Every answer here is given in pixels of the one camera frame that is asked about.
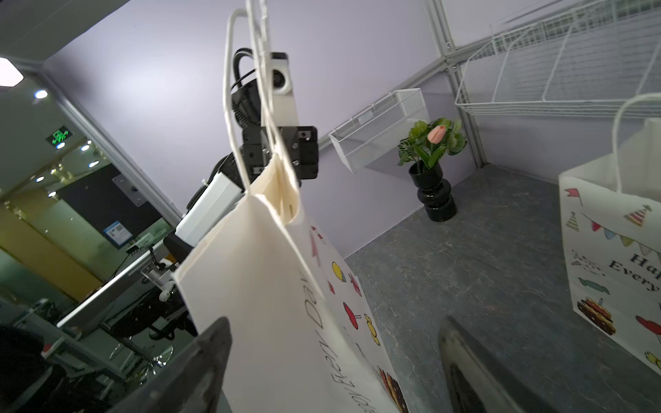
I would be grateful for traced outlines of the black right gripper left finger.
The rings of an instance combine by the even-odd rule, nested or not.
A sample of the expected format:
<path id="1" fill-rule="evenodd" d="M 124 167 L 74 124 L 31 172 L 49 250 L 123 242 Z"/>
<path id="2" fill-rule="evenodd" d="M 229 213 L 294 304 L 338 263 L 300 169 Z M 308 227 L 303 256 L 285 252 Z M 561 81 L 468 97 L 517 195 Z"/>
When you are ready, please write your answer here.
<path id="1" fill-rule="evenodd" d="M 218 318 L 155 378 L 111 411 L 218 411 L 231 347 L 229 320 L 226 317 Z"/>

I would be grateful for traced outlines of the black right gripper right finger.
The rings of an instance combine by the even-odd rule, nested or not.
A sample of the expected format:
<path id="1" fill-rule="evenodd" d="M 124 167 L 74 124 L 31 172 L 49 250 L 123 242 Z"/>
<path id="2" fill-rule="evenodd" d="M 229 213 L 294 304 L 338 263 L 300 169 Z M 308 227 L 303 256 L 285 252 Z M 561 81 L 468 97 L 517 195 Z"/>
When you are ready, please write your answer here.
<path id="1" fill-rule="evenodd" d="M 454 412 L 554 412 L 454 318 L 442 320 L 438 346 Z"/>

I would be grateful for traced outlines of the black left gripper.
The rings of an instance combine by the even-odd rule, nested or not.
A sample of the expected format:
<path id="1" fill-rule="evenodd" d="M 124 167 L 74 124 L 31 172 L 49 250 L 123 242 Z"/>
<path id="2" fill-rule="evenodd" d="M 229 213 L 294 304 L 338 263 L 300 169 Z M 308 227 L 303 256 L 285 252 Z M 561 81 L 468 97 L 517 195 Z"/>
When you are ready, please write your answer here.
<path id="1" fill-rule="evenodd" d="M 318 130 L 313 126 L 280 127 L 297 178 L 314 180 L 318 177 Z M 246 127 L 242 132 L 242 155 L 251 181 L 263 172 L 272 158 L 264 127 Z"/>

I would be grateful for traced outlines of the small white party paper bag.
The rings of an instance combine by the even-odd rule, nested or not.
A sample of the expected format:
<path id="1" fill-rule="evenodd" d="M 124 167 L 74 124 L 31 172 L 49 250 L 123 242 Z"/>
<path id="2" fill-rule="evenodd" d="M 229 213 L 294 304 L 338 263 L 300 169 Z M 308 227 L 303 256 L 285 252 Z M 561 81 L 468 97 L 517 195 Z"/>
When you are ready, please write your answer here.
<path id="1" fill-rule="evenodd" d="M 408 407 L 361 283 L 301 203 L 275 122 L 269 16 L 249 22 L 271 160 L 176 272 L 199 331 L 227 318 L 223 392 L 234 412 L 405 412 Z"/>

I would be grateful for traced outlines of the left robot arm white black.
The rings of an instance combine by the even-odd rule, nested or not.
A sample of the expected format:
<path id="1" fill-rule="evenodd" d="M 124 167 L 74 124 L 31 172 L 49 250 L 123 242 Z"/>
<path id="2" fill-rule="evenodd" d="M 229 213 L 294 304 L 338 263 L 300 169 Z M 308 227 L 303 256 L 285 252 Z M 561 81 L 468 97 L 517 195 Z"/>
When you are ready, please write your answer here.
<path id="1" fill-rule="evenodd" d="M 242 73 L 240 69 L 242 59 L 253 57 L 254 53 L 247 47 L 239 48 L 234 53 L 234 81 L 230 86 L 232 114 L 243 139 L 239 151 L 251 182 L 262 174 L 271 158 L 258 81 L 250 79 L 252 71 Z M 274 98 L 284 102 L 281 111 L 284 118 L 276 123 L 280 126 L 297 179 L 313 180 L 318 177 L 318 130 L 299 124 L 287 53 L 273 52 L 271 63 Z M 177 263 L 188 257 L 201 239 L 235 207 L 243 194 L 244 184 L 237 161 L 230 153 L 213 167 L 208 179 L 189 201 L 187 213 L 176 230 L 165 237 L 164 245 Z"/>

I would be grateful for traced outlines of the rear white party paper bag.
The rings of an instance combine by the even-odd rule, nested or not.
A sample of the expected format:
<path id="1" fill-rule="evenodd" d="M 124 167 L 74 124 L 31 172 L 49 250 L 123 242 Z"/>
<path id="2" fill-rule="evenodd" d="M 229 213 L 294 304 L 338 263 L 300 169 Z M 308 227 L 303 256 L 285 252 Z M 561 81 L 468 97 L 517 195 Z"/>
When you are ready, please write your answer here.
<path id="1" fill-rule="evenodd" d="M 573 310 L 660 371 L 660 95 L 616 113 L 609 155 L 559 175 Z"/>

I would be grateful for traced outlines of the potted plant with pink flower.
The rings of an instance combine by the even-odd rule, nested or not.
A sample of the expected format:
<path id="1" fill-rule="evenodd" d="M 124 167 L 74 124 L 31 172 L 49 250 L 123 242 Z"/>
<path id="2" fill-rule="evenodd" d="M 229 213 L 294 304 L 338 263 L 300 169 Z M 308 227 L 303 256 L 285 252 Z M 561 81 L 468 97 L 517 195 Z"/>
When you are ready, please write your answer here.
<path id="1" fill-rule="evenodd" d="M 440 162 L 445 155 L 461 153 L 467 143 L 462 122 L 447 118 L 418 120 L 399 142 L 399 165 L 410 165 L 408 173 L 417 188 L 418 200 L 434 222 L 451 220 L 457 213 L 452 187 L 443 177 Z"/>

